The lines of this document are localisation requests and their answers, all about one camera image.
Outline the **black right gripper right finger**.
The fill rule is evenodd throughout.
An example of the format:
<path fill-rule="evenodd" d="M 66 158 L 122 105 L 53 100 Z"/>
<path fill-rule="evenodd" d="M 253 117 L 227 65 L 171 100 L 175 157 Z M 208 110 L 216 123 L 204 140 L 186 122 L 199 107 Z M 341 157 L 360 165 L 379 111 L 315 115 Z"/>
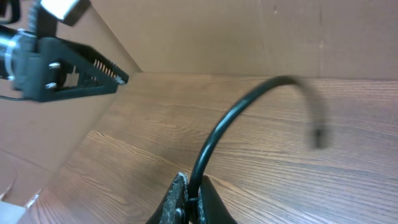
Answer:
<path fill-rule="evenodd" d="M 197 211 L 199 224 L 237 224 L 206 175 L 202 178 Z"/>

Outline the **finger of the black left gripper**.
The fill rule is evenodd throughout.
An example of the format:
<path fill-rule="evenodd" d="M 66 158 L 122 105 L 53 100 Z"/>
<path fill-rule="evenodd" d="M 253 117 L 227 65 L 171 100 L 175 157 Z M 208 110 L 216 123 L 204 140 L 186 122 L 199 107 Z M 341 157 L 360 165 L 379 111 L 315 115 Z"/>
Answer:
<path fill-rule="evenodd" d="M 89 45 L 44 37 L 27 59 L 23 98 L 49 102 L 116 93 L 129 75 Z"/>

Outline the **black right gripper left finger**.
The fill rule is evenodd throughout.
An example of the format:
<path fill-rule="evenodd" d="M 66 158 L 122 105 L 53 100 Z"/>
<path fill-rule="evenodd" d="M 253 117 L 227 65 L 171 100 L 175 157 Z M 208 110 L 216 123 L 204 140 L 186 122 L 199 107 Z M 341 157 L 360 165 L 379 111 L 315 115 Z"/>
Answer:
<path fill-rule="evenodd" d="M 174 177 L 162 201 L 146 224 L 186 223 L 187 186 L 187 176 L 179 172 Z"/>

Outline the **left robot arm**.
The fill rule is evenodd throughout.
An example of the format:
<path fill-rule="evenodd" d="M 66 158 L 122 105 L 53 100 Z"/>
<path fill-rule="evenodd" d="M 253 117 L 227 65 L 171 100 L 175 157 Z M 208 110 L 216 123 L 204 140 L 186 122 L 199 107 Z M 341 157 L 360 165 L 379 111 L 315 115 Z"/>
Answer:
<path fill-rule="evenodd" d="M 49 102 L 116 93 L 129 75 L 89 45 L 57 37 L 58 23 L 74 26 L 90 1 L 34 1 L 29 28 L 12 29 L 20 0 L 1 1 L 1 79 L 19 101 Z"/>

